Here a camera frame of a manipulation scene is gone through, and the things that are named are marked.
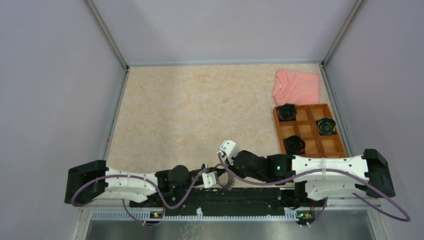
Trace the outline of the metal keyring with red handle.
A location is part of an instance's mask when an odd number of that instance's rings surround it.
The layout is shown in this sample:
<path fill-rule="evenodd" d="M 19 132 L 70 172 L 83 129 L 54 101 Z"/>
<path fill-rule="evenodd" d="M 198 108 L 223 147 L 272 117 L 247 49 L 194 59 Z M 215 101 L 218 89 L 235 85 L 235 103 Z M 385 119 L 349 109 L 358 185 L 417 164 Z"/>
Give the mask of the metal keyring with red handle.
<path fill-rule="evenodd" d="M 217 173 L 219 187 L 225 190 L 231 189 L 235 184 L 234 176 L 228 173 L 221 163 L 218 163 L 214 169 Z"/>

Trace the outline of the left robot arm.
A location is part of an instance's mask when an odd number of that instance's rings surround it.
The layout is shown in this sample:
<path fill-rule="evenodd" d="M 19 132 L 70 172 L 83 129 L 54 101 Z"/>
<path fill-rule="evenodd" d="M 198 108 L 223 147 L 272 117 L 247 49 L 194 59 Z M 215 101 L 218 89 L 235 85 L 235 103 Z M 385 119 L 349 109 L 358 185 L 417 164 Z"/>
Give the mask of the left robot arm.
<path fill-rule="evenodd" d="M 217 185 L 223 173 L 224 169 L 205 164 L 192 171 L 177 165 L 154 173 L 134 173 L 108 167 L 105 160 L 95 160 L 68 170 L 64 202 L 76 207 L 94 200 L 119 199 L 154 207 L 160 199 L 173 197 L 177 190 Z"/>

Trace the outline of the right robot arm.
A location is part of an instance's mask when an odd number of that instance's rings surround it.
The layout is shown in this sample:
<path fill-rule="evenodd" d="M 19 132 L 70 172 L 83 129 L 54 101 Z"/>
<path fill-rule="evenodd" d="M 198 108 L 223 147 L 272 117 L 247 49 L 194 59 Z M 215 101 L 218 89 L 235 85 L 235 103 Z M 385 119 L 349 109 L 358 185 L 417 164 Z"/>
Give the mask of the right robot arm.
<path fill-rule="evenodd" d="M 313 158 L 291 154 L 257 156 L 242 150 L 231 156 L 228 169 L 235 176 L 258 180 L 258 185 L 294 182 L 293 200 L 307 206 L 312 200 L 365 193 L 371 198 L 396 196 L 389 164 L 376 149 L 342 158 Z"/>

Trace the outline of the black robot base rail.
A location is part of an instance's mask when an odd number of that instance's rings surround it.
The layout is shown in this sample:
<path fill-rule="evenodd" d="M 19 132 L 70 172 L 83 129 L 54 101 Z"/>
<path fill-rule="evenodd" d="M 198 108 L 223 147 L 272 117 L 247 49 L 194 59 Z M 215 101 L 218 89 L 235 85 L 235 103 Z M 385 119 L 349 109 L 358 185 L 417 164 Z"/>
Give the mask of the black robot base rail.
<path fill-rule="evenodd" d="M 206 217 L 283 216 L 285 209 L 322 207 L 324 200 L 311 200 L 294 189 L 278 187 L 199 188 L 190 192 L 177 187 L 148 196 L 141 203 L 130 201 L 131 208 L 160 208 L 165 216 L 193 216 L 201 209 Z"/>

